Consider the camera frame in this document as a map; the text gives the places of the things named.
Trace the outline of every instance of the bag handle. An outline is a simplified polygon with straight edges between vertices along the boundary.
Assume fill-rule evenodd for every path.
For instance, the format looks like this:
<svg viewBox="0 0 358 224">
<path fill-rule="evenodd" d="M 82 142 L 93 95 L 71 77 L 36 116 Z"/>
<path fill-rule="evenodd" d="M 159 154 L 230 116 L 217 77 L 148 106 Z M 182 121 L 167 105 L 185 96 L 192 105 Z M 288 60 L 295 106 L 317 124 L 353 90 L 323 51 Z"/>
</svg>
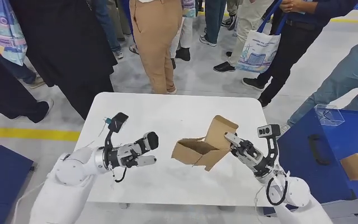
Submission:
<svg viewBox="0 0 358 224">
<path fill-rule="evenodd" d="M 323 160 L 321 158 L 321 156 L 319 155 L 319 152 L 317 150 L 317 145 L 316 145 L 316 141 L 319 140 L 319 135 L 317 134 L 311 134 L 310 136 L 308 136 L 308 144 L 309 147 L 312 151 L 313 157 L 315 158 L 315 161 L 321 165 L 321 166 L 328 166 L 329 164 L 331 164 L 329 161 Z"/>
<path fill-rule="evenodd" d="M 282 0 L 279 0 L 271 9 L 270 13 L 266 16 L 266 18 L 264 19 L 264 21 L 262 22 L 261 26 L 257 29 L 257 32 L 263 32 L 263 28 L 265 28 L 265 25 L 267 24 L 267 22 L 271 19 L 271 16 L 276 12 L 276 10 L 280 7 L 282 3 Z M 285 25 L 286 19 L 287 19 L 288 14 L 285 13 L 279 26 L 277 27 L 276 33 L 275 35 L 278 35 L 281 33 L 282 28 Z"/>
</svg>

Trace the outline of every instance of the tote bag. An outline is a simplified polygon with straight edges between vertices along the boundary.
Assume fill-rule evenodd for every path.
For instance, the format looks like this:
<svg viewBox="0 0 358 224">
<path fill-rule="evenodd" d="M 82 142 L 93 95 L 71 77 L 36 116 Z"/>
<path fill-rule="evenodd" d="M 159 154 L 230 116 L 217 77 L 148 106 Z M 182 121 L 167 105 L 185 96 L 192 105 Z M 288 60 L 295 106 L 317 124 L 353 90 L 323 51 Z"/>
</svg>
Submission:
<svg viewBox="0 0 358 224">
<path fill-rule="evenodd" d="M 263 28 L 265 27 L 266 22 L 271 18 L 272 14 L 278 9 L 281 2 L 282 0 L 275 4 L 257 31 L 251 30 L 248 33 L 237 69 L 264 73 L 271 65 L 280 44 L 281 30 L 288 14 L 284 14 L 274 35 L 264 34 Z"/>
<path fill-rule="evenodd" d="M 187 17 L 187 18 L 196 17 L 195 0 L 182 0 L 181 4 L 183 7 L 183 17 Z"/>
<path fill-rule="evenodd" d="M 25 37 L 8 0 L 0 0 L 0 55 L 20 66 L 27 50 Z"/>
</svg>

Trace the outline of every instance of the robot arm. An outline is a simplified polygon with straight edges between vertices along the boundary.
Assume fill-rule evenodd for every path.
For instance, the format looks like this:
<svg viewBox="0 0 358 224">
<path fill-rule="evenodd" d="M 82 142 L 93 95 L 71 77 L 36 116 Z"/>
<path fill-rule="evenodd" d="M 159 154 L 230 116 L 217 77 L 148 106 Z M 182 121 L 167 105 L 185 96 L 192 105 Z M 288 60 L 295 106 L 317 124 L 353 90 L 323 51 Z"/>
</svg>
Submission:
<svg viewBox="0 0 358 224">
<path fill-rule="evenodd" d="M 226 133 L 231 143 L 232 154 L 252 170 L 255 178 L 266 187 L 267 200 L 273 205 L 282 224 L 332 223 L 322 206 L 310 194 L 308 184 L 290 176 L 279 164 L 279 149 L 276 137 L 280 136 L 277 124 L 259 127 L 260 138 L 266 138 L 268 155 L 255 148 L 248 140 L 240 139 L 236 134 Z M 291 212 L 286 205 L 298 207 Z"/>
<path fill-rule="evenodd" d="M 112 146 L 113 132 L 117 133 L 127 118 L 119 113 L 110 119 L 104 147 L 95 150 L 85 147 L 58 158 L 36 198 L 30 224 L 73 224 L 84 208 L 97 175 L 113 172 L 117 167 L 123 167 L 125 174 L 127 168 L 156 162 L 154 156 L 143 156 L 159 145 L 154 132 L 146 133 L 134 143 Z"/>
</svg>

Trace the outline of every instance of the transparent acrylic box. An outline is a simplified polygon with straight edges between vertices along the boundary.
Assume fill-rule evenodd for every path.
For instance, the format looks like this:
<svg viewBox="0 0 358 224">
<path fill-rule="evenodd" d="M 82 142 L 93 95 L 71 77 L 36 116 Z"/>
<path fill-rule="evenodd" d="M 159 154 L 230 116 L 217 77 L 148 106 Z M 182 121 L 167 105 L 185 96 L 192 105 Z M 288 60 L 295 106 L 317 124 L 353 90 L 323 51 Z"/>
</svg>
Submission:
<svg viewBox="0 0 358 224">
<path fill-rule="evenodd" d="M 334 105 L 318 104 L 314 107 L 321 125 L 339 126 L 345 119 L 343 118 L 340 110 Z"/>
</svg>

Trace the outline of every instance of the shirt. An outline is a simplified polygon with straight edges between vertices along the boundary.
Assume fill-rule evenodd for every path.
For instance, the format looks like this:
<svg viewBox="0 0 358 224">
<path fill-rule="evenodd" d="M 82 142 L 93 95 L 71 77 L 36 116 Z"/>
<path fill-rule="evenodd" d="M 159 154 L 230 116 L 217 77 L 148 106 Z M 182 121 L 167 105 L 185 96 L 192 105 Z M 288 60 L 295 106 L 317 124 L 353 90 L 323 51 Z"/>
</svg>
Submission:
<svg viewBox="0 0 358 224">
<path fill-rule="evenodd" d="M 345 16 L 358 4 L 358 0 L 313 0 L 318 2 L 314 14 L 290 12 L 288 20 L 324 27 L 331 18 Z"/>
</svg>

